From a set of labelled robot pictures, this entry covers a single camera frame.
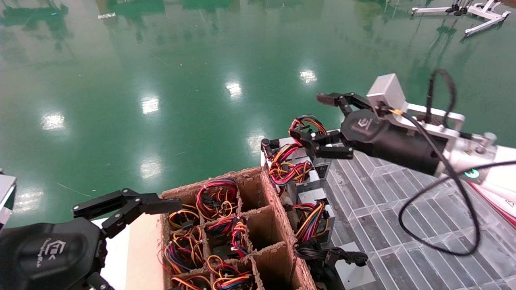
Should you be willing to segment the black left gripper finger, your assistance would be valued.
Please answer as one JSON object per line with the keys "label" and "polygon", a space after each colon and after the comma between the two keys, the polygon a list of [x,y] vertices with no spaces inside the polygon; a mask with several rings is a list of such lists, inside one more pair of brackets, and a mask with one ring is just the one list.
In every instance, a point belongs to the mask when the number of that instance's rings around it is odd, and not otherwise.
{"label": "black left gripper finger", "polygon": [[112,213],[102,223],[103,238],[113,238],[141,215],[171,213],[182,209],[178,198],[161,199],[157,193],[137,193],[131,189],[122,189],[109,193],[102,203],[102,215]]}

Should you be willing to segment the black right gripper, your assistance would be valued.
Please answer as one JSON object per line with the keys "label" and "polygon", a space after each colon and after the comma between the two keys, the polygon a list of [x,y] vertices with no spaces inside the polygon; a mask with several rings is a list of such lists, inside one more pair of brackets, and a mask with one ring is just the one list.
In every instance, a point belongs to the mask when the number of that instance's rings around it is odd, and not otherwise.
{"label": "black right gripper", "polygon": [[[354,92],[318,93],[316,100],[327,106],[339,107],[345,119],[341,124],[341,133],[337,130],[315,134],[298,131],[298,141],[312,160],[351,160],[354,150],[358,150],[370,157],[430,176],[435,174],[441,160],[418,130],[409,130],[378,119],[369,101]],[[354,149],[347,145],[330,147],[341,143],[343,137]]]}

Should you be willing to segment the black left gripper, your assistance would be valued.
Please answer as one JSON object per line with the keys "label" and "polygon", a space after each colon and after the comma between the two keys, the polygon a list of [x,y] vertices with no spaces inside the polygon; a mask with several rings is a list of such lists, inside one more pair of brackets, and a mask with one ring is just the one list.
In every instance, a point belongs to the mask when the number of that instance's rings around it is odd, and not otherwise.
{"label": "black left gripper", "polygon": [[90,220],[121,209],[129,193],[122,189],[79,203],[69,222],[2,230],[2,290],[111,290],[100,275],[106,239]]}

